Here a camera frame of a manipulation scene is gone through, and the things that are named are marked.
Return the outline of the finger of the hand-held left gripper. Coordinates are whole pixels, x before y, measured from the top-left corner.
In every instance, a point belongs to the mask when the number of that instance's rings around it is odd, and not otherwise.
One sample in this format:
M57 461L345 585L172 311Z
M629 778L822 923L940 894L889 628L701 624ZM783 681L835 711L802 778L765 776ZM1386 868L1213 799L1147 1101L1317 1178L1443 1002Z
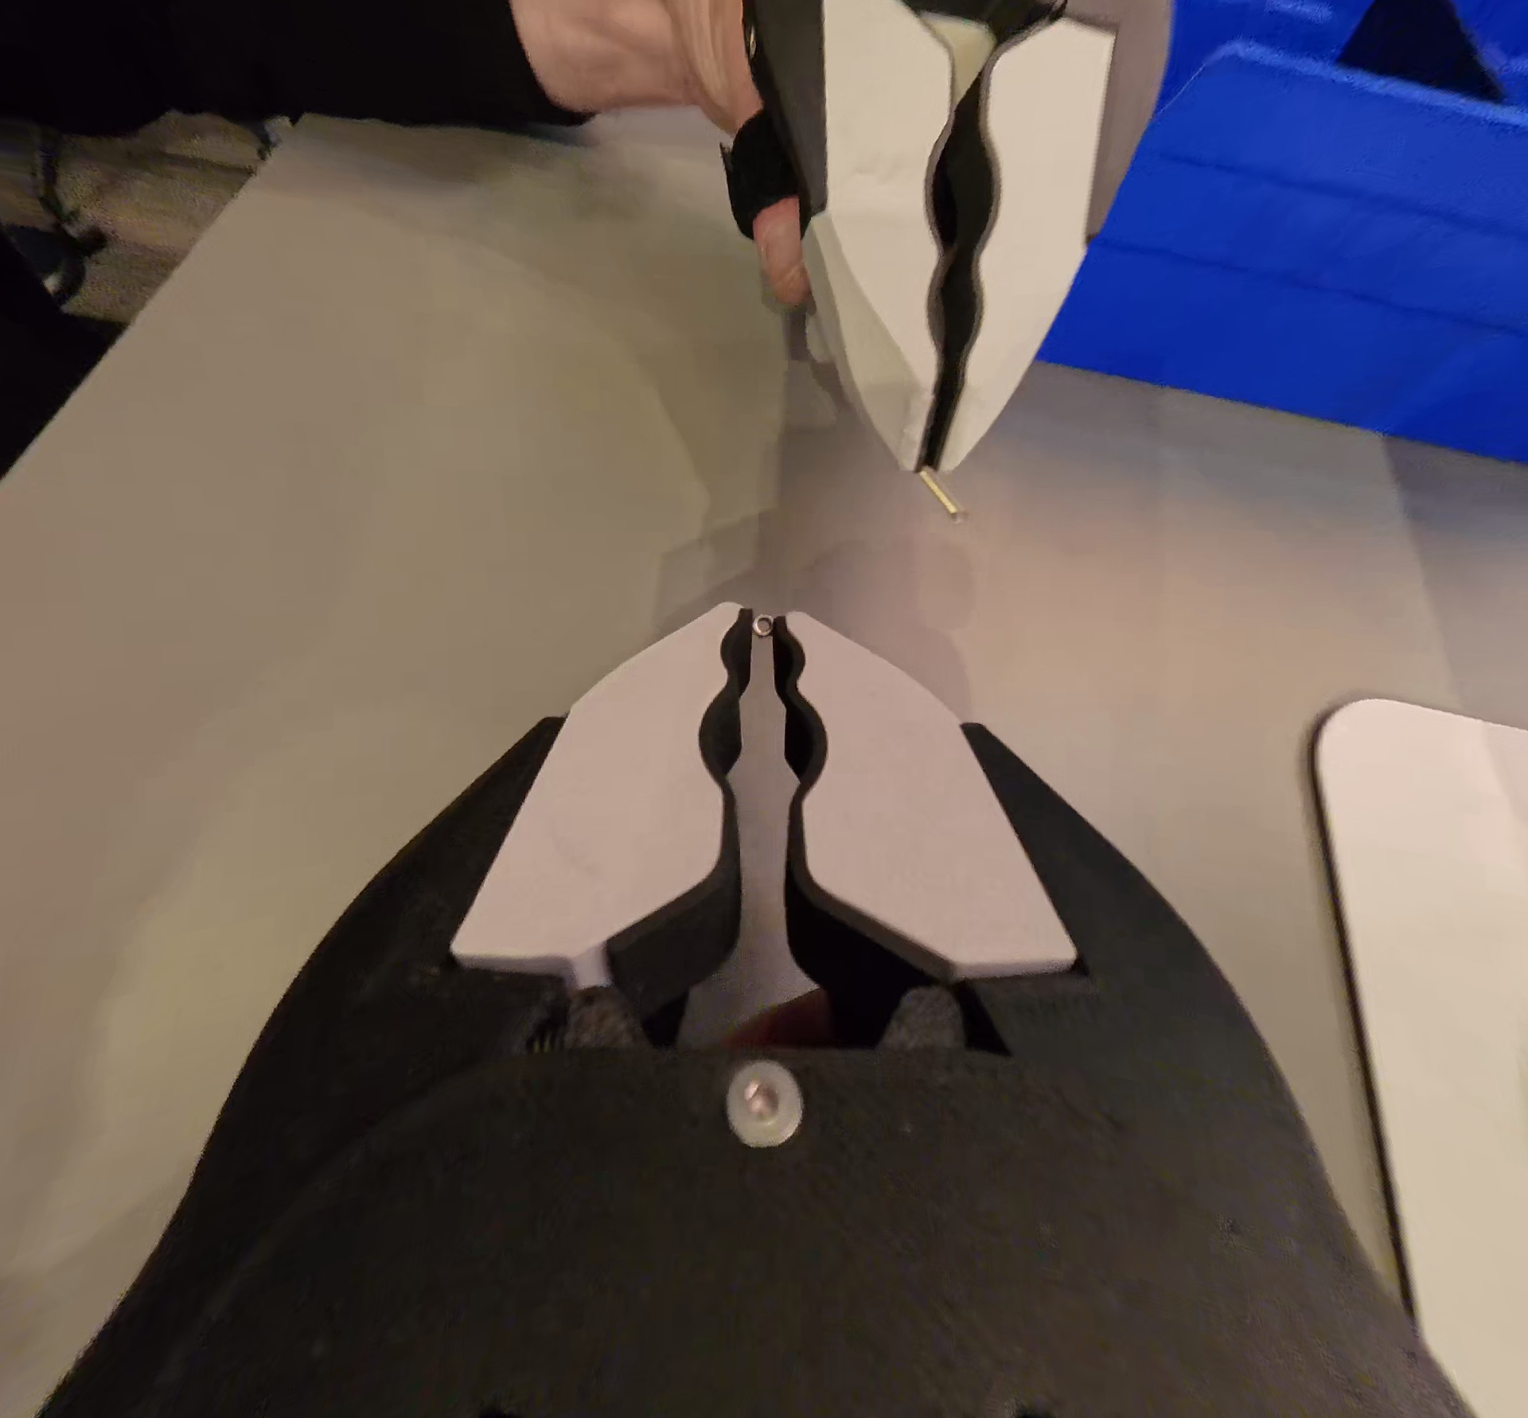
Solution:
M904 0L822 0L820 17L825 204L807 229L819 317L845 394L913 472L940 374L930 185L992 33Z
M959 330L933 456L956 469L984 440L1065 302L1083 260L1098 167L1111 33L1059 17L1007 43L949 141L966 227L945 311Z

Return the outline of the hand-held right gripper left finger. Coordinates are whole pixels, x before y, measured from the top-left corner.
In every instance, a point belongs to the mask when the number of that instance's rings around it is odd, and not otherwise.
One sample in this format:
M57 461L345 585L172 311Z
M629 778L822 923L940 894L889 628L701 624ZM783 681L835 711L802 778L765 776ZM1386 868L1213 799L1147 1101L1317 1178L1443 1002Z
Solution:
M456 964L616 995L652 1046L678 1044L739 940L730 773L753 639L750 606L716 605L572 704L454 933Z

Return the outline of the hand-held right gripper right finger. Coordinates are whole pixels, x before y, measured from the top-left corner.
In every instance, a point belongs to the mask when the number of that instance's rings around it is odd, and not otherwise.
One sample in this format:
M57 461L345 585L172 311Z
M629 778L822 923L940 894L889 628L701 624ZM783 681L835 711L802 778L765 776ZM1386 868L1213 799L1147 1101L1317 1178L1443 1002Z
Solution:
M1072 972L1079 951L954 712L809 614L776 621L771 644L796 781L788 943L838 1039L878 1046L922 989Z

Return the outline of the blue plastic bin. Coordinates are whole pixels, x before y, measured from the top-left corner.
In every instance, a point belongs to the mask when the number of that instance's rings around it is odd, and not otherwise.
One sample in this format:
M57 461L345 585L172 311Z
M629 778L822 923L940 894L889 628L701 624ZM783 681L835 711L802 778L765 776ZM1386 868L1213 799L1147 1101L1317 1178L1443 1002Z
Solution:
M1505 105L1335 64L1373 0L1175 0L1155 115L1041 358L1526 458L1526 0Z

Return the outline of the black bin divider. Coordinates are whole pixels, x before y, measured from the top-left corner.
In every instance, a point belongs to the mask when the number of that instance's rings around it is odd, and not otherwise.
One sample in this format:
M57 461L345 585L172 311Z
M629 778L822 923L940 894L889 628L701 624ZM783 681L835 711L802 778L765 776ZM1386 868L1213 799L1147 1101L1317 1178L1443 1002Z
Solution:
M1451 0L1373 0L1335 64L1479 103L1507 103Z

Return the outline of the white document stand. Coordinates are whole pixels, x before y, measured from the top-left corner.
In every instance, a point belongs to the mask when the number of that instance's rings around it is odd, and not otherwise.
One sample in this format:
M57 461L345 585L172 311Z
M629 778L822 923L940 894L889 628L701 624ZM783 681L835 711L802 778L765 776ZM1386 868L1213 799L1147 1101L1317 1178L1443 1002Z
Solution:
M1366 699L1314 742L1410 1312L1476 1415L1526 1413L1526 735Z

